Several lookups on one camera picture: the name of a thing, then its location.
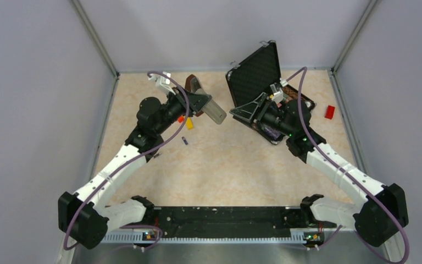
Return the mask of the beige remote control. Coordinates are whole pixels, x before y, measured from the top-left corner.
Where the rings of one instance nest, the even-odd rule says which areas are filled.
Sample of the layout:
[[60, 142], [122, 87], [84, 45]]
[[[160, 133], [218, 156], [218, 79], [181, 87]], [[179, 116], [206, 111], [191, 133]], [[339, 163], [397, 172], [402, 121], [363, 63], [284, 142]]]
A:
[[203, 106], [202, 112], [217, 125], [222, 124], [227, 117], [227, 113], [213, 99]]

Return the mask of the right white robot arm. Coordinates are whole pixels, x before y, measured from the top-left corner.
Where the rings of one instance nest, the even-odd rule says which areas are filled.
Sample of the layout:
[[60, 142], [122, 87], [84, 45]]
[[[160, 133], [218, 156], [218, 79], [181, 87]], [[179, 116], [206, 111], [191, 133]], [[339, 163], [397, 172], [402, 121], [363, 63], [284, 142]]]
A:
[[312, 115], [302, 99], [276, 103], [262, 93], [230, 113], [253, 129], [268, 127], [286, 136], [286, 145], [295, 157], [322, 172], [352, 200], [345, 203], [324, 195], [306, 197], [300, 212], [304, 225], [331, 222], [353, 229], [374, 247], [397, 233], [404, 234], [409, 223], [404, 190], [371, 178], [335, 151], [309, 126]]

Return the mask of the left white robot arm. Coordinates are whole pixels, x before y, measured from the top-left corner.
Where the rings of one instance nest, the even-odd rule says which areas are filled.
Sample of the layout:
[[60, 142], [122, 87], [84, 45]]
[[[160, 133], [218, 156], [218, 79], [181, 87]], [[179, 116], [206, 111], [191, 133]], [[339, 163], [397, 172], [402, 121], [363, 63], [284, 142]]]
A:
[[179, 117], [199, 113], [211, 100], [207, 93], [180, 89], [179, 93], [168, 93], [165, 103], [156, 97], [140, 102], [137, 125], [114, 158], [83, 187], [59, 197], [59, 229], [65, 233], [64, 250], [79, 244], [93, 249], [113, 230], [133, 223], [140, 227], [153, 223], [154, 212], [148, 209], [152, 204], [144, 197], [133, 197], [113, 206], [107, 203], [136, 170], [178, 134], [176, 131], [164, 140], [163, 132]]

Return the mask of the black poker chip case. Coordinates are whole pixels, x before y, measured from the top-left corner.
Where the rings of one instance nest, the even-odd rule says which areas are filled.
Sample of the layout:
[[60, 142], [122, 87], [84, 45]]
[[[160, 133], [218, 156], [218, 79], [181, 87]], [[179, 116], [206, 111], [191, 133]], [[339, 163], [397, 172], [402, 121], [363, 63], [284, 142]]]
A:
[[[253, 101], [262, 92], [268, 94], [268, 101], [256, 114], [251, 125], [273, 145], [283, 139], [295, 147], [309, 146], [309, 137], [319, 144], [326, 140], [310, 127], [315, 102], [288, 84], [281, 76], [276, 42], [265, 42], [261, 48], [234, 66], [226, 74], [227, 84], [234, 102], [234, 108]], [[270, 85], [280, 83], [284, 99], [276, 104], [270, 99]]]

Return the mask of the brown metronome with clear cover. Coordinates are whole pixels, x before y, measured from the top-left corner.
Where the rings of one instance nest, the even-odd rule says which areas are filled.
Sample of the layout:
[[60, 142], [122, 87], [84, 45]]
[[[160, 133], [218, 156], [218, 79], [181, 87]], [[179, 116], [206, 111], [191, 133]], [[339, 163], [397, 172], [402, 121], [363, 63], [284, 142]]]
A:
[[185, 90], [188, 91], [187, 97], [196, 117], [200, 117], [203, 114], [202, 108], [208, 102], [208, 98], [203, 92], [198, 93], [198, 90], [201, 88], [198, 77], [191, 74], [186, 78]]

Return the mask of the yellow toy block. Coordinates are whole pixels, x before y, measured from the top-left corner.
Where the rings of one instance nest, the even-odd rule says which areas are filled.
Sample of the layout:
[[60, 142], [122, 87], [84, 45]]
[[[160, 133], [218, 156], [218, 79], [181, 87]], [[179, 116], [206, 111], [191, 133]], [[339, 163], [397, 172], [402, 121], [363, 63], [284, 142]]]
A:
[[188, 130], [191, 130], [191, 129], [193, 129], [193, 128], [194, 128], [194, 125], [193, 125], [193, 122], [192, 122], [191, 118], [187, 118], [187, 119], [185, 120], [185, 126], [186, 126], [186, 128], [187, 128]]

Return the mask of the purple blue battery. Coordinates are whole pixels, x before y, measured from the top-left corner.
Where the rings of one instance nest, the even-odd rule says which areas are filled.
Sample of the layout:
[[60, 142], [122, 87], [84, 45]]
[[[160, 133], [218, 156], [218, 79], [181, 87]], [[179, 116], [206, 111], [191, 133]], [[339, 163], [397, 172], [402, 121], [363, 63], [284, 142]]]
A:
[[182, 140], [183, 140], [184, 144], [185, 144], [185, 145], [188, 145], [188, 141], [186, 140], [186, 138], [185, 138], [185, 137], [181, 137], [181, 138], [182, 138]]

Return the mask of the red toy block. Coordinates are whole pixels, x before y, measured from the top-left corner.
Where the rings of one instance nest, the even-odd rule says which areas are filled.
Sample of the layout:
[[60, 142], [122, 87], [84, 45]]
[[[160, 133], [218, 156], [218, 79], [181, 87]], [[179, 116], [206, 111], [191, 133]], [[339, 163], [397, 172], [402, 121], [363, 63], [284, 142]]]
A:
[[336, 107], [332, 105], [328, 105], [325, 112], [325, 118], [332, 120], [334, 118]]

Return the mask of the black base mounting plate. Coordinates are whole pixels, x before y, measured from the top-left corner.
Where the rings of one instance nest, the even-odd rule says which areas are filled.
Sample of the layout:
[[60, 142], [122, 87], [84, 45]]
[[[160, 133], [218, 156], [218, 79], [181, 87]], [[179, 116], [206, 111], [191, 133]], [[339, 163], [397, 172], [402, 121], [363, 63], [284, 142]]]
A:
[[164, 238], [289, 238], [297, 228], [336, 228], [309, 218], [299, 207], [163, 206], [148, 209], [140, 224], [159, 227]]

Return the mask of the aluminium frame rail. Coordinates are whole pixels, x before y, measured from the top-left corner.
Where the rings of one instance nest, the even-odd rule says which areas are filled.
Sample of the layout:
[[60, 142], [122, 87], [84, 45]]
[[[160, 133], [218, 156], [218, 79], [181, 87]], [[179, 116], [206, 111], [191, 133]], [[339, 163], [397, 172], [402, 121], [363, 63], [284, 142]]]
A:
[[[305, 208], [300, 208], [309, 218], [313, 218]], [[289, 238], [225, 238], [225, 239], [199, 239], [199, 238], [164, 238], [164, 232], [156, 226], [144, 225], [139, 223], [128, 224], [122, 228], [113, 230], [105, 235], [100, 243], [133, 243], [135, 245], [153, 245], [155, 243], [169, 244], [244, 244], [244, 243], [285, 243], [285, 244], [303, 244], [308, 248], [316, 245], [322, 245], [327, 242], [324, 231], [329, 230], [320, 228], [295, 229]]]

